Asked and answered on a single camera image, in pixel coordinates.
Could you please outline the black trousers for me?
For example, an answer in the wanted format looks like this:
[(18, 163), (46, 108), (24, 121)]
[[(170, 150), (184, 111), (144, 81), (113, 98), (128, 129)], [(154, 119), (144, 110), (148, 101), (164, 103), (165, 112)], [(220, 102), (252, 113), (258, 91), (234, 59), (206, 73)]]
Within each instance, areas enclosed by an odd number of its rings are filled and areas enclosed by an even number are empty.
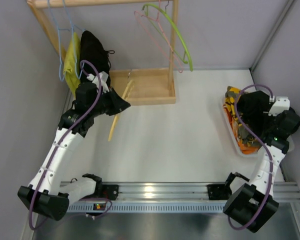
[(256, 110), (267, 111), (270, 109), (269, 95), (263, 91), (255, 91), (243, 94), (237, 103), (237, 110), (241, 114), (243, 122), (255, 133)]

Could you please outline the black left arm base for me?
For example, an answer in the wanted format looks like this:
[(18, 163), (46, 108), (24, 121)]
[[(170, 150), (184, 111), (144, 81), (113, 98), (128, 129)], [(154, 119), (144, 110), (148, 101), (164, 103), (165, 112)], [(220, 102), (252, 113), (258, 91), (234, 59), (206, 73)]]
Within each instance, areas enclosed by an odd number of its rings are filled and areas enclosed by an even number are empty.
[(119, 185), (117, 184), (103, 184), (101, 189), (97, 191), (98, 198), (105, 198), (115, 201), (119, 195)]

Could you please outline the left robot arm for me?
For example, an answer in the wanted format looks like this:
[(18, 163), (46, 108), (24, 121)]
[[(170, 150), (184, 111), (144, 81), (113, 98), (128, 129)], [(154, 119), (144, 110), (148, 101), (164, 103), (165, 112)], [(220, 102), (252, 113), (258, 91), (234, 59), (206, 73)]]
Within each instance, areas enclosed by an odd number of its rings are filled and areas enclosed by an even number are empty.
[(61, 181), (72, 155), (93, 126), (96, 117), (114, 116), (131, 107), (113, 87), (104, 90), (95, 83), (84, 82), (75, 91), (71, 108), (60, 118), (52, 146), (35, 177), (21, 186), (18, 197), (29, 210), (46, 218), (61, 220), (70, 205), (85, 197), (101, 197), (102, 178), (86, 173), (66, 186)]

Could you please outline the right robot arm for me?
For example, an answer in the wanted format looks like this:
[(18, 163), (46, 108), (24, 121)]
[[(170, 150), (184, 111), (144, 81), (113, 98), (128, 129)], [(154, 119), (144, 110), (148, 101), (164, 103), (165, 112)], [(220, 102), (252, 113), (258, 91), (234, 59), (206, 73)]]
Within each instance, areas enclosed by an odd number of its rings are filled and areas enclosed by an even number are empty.
[(274, 200), (274, 180), (280, 163), (290, 148), (288, 138), (300, 127), (300, 116), (294, 109), (286, 109), (273, 120), (274, 129), (263, 139), (251, 179), (228, 198), (223, 213), (230, 227), (236, 231), (256, 233), (277, 212)]

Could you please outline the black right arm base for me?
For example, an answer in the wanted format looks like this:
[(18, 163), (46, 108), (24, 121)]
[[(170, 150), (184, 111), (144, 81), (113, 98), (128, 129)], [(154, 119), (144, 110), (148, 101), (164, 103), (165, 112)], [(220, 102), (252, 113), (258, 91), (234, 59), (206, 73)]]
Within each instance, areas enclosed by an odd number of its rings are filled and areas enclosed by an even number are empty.
[(232, 195), (231, 188), (223, 184), (208, 184), (207, 185), (208, 199), (210, 201), (228, 200)]

